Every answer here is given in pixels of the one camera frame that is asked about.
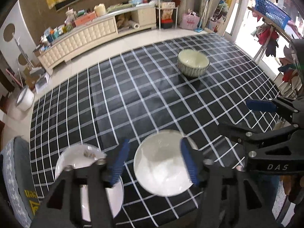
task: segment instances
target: blue plastic basket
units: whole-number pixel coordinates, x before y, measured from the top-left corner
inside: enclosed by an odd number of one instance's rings
[[[282,29],[284,29],[287,22],[291,20],[291,18],[282,9],[268,0],[255,0],[254,8],[256,11],[265,15],[268,19],[271,19]]]

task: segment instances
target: beige floor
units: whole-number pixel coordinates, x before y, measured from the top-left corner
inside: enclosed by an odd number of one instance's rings
[[[35,93],[34,101],[38,100],[41,96],[45,95],[45,93],[52,90],[52,88],[56,87],[69,77],[75,75],[77,72],[95,65],[97,62],[101,62],[111,56],[140,47],[142,45],[197,34],[198,33],[194,31],[183,29],[145,30],[100,45],[81,54],[78,57],[75,57],[66,64],[61,63],[58,65],[54,69],[48,86],[43,90],[43,92]],[[10,139],[18,135],[29,141],[30,121],[32,117],[33,105],[27,112],[20,111],[15,105],[18,94],[19,91],[15,90],[10,96],[10,106],[5,120],[5,127],[2,132],[1,145],[6,145]]]

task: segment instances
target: brown wall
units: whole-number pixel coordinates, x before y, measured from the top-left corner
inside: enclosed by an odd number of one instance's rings
[[[106,7],[122,3],[127,0],[80,0],[73,3],[70,8],[78,11],[86,8],[94,8],[95,5],[104,3]],[[62,25],[66,19],[67,8],[56,11],[48,8],[46,0],[19,0],[25,23],[34,42],[39,43],[40,37],[48,27]]]

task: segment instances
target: brown circle on door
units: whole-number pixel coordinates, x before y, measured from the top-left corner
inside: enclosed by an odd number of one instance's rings
[[[10,23],[8,24],[3,32],[3,38],[6,42],[10,42],[13,38],[13,33],[15,33],[15,25]]]
[[[18,62],[19,62],[20,65],[23,65],[23,66],[25,66],[27,64],[27,61],[25,60],[25,58],[22,54],[20,54],[18,56]]]

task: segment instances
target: paper roll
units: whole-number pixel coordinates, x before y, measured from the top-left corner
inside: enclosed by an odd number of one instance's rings
[[[96,12],[97,16],[102,16],[106,14],[105,11],[105,5],[104,4],[99,4],[98,6],[94,7],[94,11]]]
[[[139,28],[139,24],[134,21],[128,21],[128,25],[131,26],[133,29]]]

